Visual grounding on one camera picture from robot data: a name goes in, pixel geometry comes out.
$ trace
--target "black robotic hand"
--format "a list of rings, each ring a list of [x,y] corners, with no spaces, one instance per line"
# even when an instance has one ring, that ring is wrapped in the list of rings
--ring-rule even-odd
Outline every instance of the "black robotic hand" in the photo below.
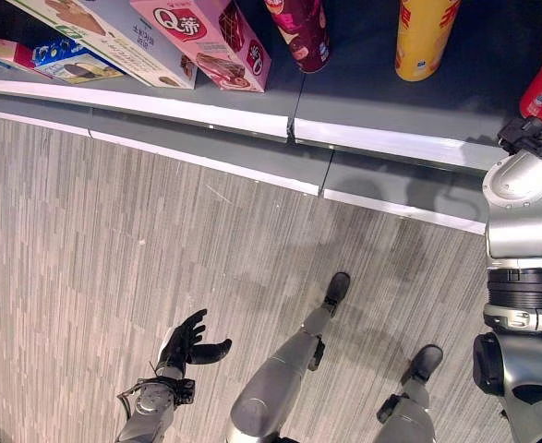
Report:
[[[207,309],[201,309],[174,330],[160,353],[156,371],[162,367],[174,366],[184,376],[187,364],[208,365],[219,362],[227,355],[232,347],[230,339],[215,344],[197,344],[203,340],[200,334],[205,330],[205,325],[197,327],[197,324],[206,314]]]

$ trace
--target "white shelf edge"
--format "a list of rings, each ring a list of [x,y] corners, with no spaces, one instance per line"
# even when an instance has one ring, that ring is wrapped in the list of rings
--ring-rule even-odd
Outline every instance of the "white shelf edge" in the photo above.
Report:
[[[295,118],[295,138],[487,171],[508,154],[479,143]]]
[[[167,116],[198,122],[210,128],[222,126],[276,138],[287,138],[289,118],[286,115],[252,113],[209,104],[183,102],[127,92],[27,81],[0,80],[0,93]]]
[[[480,221],[466,220],[459,217],[454,217],[452,215],[440,214],[430,210],[422,210],[420,208],[391,203],[389,201],[377,200],[375,198],[356,196],[331,189],[324,189],[323,196],[328,200],[340,201],[342,203],[348,203],[350,205],[360,206],[370,210],[388,212],[401,217],[434,223],[440,226],[466,231],[468,233],[483,235],[484,230],[486,229],[486,225]]]
[[[49,120],[41,120],[38,118],[25,117],[23,115],[0,113],[0,118],[6,120],[13,120],[15,122],[27,123],[29,125],[49,127],[51,129],[57,129],[58,131],[65,131],[71,134],[77,134],[79,136],[89,137],[90,131],[86,127],[78,127],[71,125],[64,125],[62,123],[51,122]]]
[[[134,140],[132,138],[123,138],[115,136],[112,134],[106,134],[103,132],[91,130],[90,136],[102,141],[108,141],[111,143],[116,143],[119,145],[127,146],[134,148],[136,150],[144,150],[146,152],[151,152],[154,154],[163,155],[165,157],[170,157],[182,162],[189,162],[197,164],[199,166],[205,166],[207,168],[215,169],[217,171],[222,171],[229,174],[240,175],[245,178],[252,180],[258,180],[260,182],[269,183],[271,185],[276,185],[280,187],[286,187],[294,191],[303,192],[304,194],[310,194],[313,196],[319,195],[319,186],[301,182],[293,178],[281,177],[279,175],[268,174],[262,171],[257,171],[254,169],[245,168],[243,166],[238,166],[231,163],[220,162],[213,159],[208,159],[207,157],[201,157],[194,154],[189,154],[180,150],[172,150],[170,148],[165,148],[162,146],[152,145],[150,143],[145,143],[143,141]]]

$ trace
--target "floor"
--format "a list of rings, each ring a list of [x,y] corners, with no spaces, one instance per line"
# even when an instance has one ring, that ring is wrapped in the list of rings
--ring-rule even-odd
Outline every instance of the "floor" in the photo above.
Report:
[[[223,441],[239,391],[337,270],[351,290],[284,436],[371,442],[408,358],[435,342],[438,441],[511,440],[471,378],[483,237],[0,120],[1,441],[114,441],[115,395],[202,307],[205,339],[234,347],[188,368],[196,399],[165,441]]]

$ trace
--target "white box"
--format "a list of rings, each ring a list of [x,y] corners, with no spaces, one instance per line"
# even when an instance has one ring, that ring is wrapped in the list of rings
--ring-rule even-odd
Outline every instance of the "white box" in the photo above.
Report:
[[[7,0],[149,86],[195,87],[197,69],[128,0]]]

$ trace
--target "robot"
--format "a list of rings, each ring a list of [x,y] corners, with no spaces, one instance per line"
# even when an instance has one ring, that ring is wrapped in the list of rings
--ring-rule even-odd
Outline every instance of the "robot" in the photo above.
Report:
[[[484,321],[492,328],[474,341],[474,382],[498,396],[515,443],[542,443],[542,121],[513,119],[499,133],[510,156],[496,163],[483,182],[489,205],[486,229],[489,300]],[[336,273],[326,297],[299,331],[262,364],[230,413],[226,443],[296,443],[281,437],[301,380],[319,367],[322,333],[336,314],[350,284]],[[162,347],[156,378],[140,379],[119,396],[128,421],[117,442],[161,441],[173,410],[192,402],[194,381],[184,379],[186,363],[221,360],[231,341],[195,345],[204,326],[199,311],[172,333]],[[377,413],[383,423],[375,443],[432,443],[426,383],[443,357],[435,345],[421,349]],[[139,390],[135,412],[127,395]]]
[[[474,382],[498,396],[516,443],[542,443],[542,121],[499,133],[511,155],[484,179],[492,328],[474,341]]]

